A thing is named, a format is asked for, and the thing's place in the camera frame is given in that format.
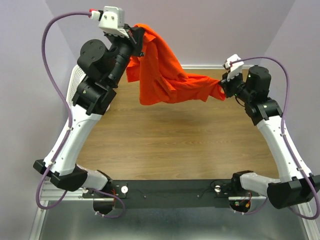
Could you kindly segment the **white perforated plastic basket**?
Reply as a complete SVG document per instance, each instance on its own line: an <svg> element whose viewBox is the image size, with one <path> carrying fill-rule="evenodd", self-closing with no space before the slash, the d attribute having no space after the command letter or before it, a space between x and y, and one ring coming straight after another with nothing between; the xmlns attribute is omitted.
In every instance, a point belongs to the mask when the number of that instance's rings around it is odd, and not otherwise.
<svg viewBox="0 0 320 240"><path fill-rule="evenodd" d="M69 79L66 102L73 116L103 116L114 99L116 92L110 87L103 87L88 77L78 66L74 66Z"/></svg>

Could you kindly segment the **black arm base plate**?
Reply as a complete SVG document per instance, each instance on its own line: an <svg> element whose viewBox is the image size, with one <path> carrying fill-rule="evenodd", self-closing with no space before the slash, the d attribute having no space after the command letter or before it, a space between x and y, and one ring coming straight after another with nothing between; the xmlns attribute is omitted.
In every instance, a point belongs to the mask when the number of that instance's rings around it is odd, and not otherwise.
<svg viewBox="0 0 320 240"><path fill-rule="evenodd" d="M127 209L229 208L247 193L233 190L230 179L114 180L108 190Z"/></svg>

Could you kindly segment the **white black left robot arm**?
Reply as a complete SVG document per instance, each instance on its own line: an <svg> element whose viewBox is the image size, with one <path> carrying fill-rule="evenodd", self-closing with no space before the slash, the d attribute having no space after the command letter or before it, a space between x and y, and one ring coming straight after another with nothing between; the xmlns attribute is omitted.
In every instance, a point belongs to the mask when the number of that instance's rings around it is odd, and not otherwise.
<svg viewBox="0 0 320 240"><path fill-rule="evenodd" d="M59 136L47 157L33 164L37 172L47 175L59 189L74 192L82 187L89 188L101 198L110 194L112 179L107 174L86 169L76 161L89 133L115 98L115 89L130 58L144 55L145 30L126 24L123 31L126 36L105 32L111 42L110 48L99 39L88 40L82 45L77 65L84 72L84 78L71 95L72 118L65 124L69 136L63 147L59 145L64 137Z"/></svg>

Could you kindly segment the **orange t shirt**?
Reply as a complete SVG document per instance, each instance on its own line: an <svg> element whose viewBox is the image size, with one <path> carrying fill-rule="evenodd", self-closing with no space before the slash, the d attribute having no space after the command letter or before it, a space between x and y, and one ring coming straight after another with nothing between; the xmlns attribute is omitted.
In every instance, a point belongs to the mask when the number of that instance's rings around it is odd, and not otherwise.
<svg viewBox="0 0 320 240"><path fill-rule="evenodd" d="M150 26L137 23L145 33L144 56L132 56L126 68L129 83L139 82L139 102L143 106L158 103L177 104L185 101L206 102L209 97L224 101L226 95L219 80L187 73L166 41Z"/></svg>

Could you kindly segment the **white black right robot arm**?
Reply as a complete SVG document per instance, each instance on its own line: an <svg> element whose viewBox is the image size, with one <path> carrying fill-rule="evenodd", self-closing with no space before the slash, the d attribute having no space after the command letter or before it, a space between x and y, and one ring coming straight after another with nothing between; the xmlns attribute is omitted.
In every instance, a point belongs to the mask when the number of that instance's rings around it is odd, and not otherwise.
<svg viewBox="0 0 320 240"><path fill-rule="evenodd" d="M258 175L253 171L233 174L230 191L241 196L247 191L269 199L277 209L307 203L320 190L320 177L314 175L302 160L286 126L281 125L283 111L276 100L270 98L271 75L265 67L249 68L246 80L242 67L226 68L219 85L227 98L243 101L246 114L264 137L279 173L278 178Z"/></svg>

